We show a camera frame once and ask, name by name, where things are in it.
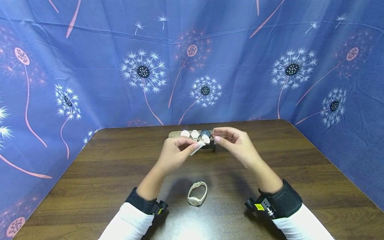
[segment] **hand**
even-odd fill
[[[261,159],[246,132],[233,127],[217,127],[213,136],[217,144],[226,148],[247,169]]]
[[[199,144],[187,137],[170,137],[165,140],[155,167],[164,174],[178,169]]]

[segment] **white watch face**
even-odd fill
[[[195,199],[189,199],[188,201],[192,206],[198,206],[199,205],[199,202],[196,201]]]
[[[211,139],[209,139],[209,137],[205,134],[203,136],[201,136],[201,139],[203,140],[203,142],[205,144],[209,144],[211,142]]]
[[[188,130],[181,131],[180,136],[190,137],[189,131]]]
[[[199,136],[200,136],[200,133],[199,133],[198,131],[193,131],[193,132],[191,133],[191,137],[192,137],[193,139],[197,139],[197,138],[199,138]]]

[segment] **white sleeve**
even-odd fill
[[[125,202],[99,240],[140,240],[152,225],[153,218]]]
[[[284,233],[287,240],[334,240],[304,204],[292,216],[272,221]]]

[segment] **dandelion stem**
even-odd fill
[[[34,177],[40,177],[40,178],[46,178],[46,179],[51,179],[51,178],[52,178],[52,177],[47,176],[47,175],[44,175],[44,174],[38,174],[38,173],[29,172],[29,171],[27,171],[27,170],[24,170],[24,169],[22,169],[22,168],[20,168],[20,167],[18,167],[18,166],[16,166],[16,165],[14,165],[14,164],[11,163],[10,161],[8,161],[8,160],[7,160],[5,157],[3,157],[1,154],[0,154],[0,159],[3,160],[3,161],[4,161],[6,164],[8,164],[9,166],[14,167],[14,168],[16,168],[17,170],[22,171],[22,172],[24,172],[24,173],[26,173],[26,174],[29,174],[29,175],[31,175],[31,176],[34,176]]]
[[[306,91],[305,92],[305,94],[299,99],[299,101],[296,103],[296,106],[302,101],[302,99],[312,90],[312,88],[316,85],[316,84],[318,84],[323,78],[325,78],[330,72],[332,72],[335,68],[337,68],[340,64],[342,64],[343,62],[345,61],[345,59],[344,60],[342,60],[339,64],[337,64],[334,68],[332,68],[329,72],[327,72],[324,76],[322,76],[322,78],[320,78],[317,82],[315,82],[315,84],[314,85],[312,85],[309,89],[308,89],[308,91]]]
[[[196,101],[194,101],[194,102],[192,103],[192,105],[189,106],[189,108],[188,108],[188,109],[185,111],[185,113],[181,116],[180,121],[179,121],[179,125],[180,125],[181,121],[183,120],[184,115],[188,112],[188,110],[189,110],[193,105],[195,105],[195,103],[196,103]]]
[[[69,119],[70,118],[67,117],[67,119],[65,120],[65,122],[63,123],[63,125],[61,126],[61,129],[60,129],[60,137],[61,137],[63,143],[65,144],[65,147],[67,148],[67,160],[70,158],[70,148],[68,147],[68,144],[65,142],[65,140],[63,138],[63,128]]]
[[[309,30],[311,30],[311,28],[312,28],[312,27],[310,27],[310,28],[305,32],[305,34],[307,34],[307,32],[308,32]]]
[[[81,0],[78,0],[77,2],[77,7],[76,7],[76,11],[74,12],[74,15],[72,17],[72,20],[70,22],[70,25],[68,27],[68,31],[67,31],[67,36],[66,38],[68,38],[72,32],[72,29],[73,29],[73,26],[74,26],[74,23],[76,22],[76,18],[77,18],[77,14],[79,13],[79,8],[80,8],[80,2]]]
[[[149,110],[151,111],[152,115],[159,121],[159,123],[160,123],[161,125],[164,126],[164,124],[162,123],[162,121],[160,120],[160,118],[159,118],[158,116],[156,116],[156,114],[153,113],[151,107],[149,106],[149,104],[148,104],[148,100],[147,100],[147,94],[146,94],[145,92],[144,92],[144,98],[145,98],[145,102],[147,103],[147,106],[148,106]]]
[[[59,10],[57,10],[56,6],[53,4],[52,0],[48,0],[49,3],[52,5],[52,7],[56,10],[57,13],[59,13]]]
[[[31,91],[31,84],[28,76],[28,71],[26,70],[26,66],[24,65],[24,70],[25,70],[25,76],[26,76],[26,104],[25,104],[25,112],[24,112],[24,119],[27,128],[29,131],[45,146],[47,147],[47,144],[34,132],[34,130],[31,128],[29,125],[29,120],[28,120],[28,108],[29,108],[29,98],[30,98],[30,91]]]
[[[341,20],[340,20],[339,23],[336,25],[335,29],[339,26],[340,23],[341,23]]]
[[[179,72],[177,73],[176,81],[175,81],[175,83],[173,84],[172,92],[171,92],[171,94],[170,94],[169,103],[168,103],[168,108],[170,107],[170,103],[172,102],[172,96],[173,96],[173,91],[175,90],[176,82],[177,82],[177,80],[178,80],[178,78],[179,78],[179,75],[180,75],[180,72],[181,72],[181,70],[183,69],[184,64],[185,64],[185,62],[187,61],[188,58],[189,58],[189,56],[187,56],[187,58],[184,60],[183,64],[181,65],[181,68],[180,68]]]
[[[257,16],[258,16],[260,13],[259,0],[256,0],[256,6],[257,6]]]
[[[289,79],[289,77],[286,76],[286,77],[285,77],[284,85],[287,84],[288,79]],[[280,99],[281,99],[281,95],[282,95],[282,93],[283,93],[283,88],[281,88],[280,96],[279,96],[279,102],[277,103],[277,119],[280,119]]]
[[[299,124],[299,123],[302,123],[302,122],[305,121],[307,118],[310,118],[310,117],[312,117],[312,116],[314,116],[314,115],[316,115],[316,114],[319,114],[319,113],[322,113],[322,111],[320,111],[320,112],[318,112],[318,113],[314,113],[314,114],[312,114],[312,115],[310,115],[310,116],[308,116],[308,117],[306,117],[306,118],[303,118],[302,120],[298,121],[295,125],[297,125],[297,124]]]
[[[279,7],[283,4],[284,1],[285,0],[281,1],[281,3],[273,11],[273,13],[271,15],[269,15],[269,17],[255,30],[255,32],[249,38],[252,38],[269,21],[269,19],[275,14],[275,12],[279,9]]]

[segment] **left hand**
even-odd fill
[[[165,175],[178,169],[199,144],[187,137],[170,137],[165,140],[159,160],[155,167]]]

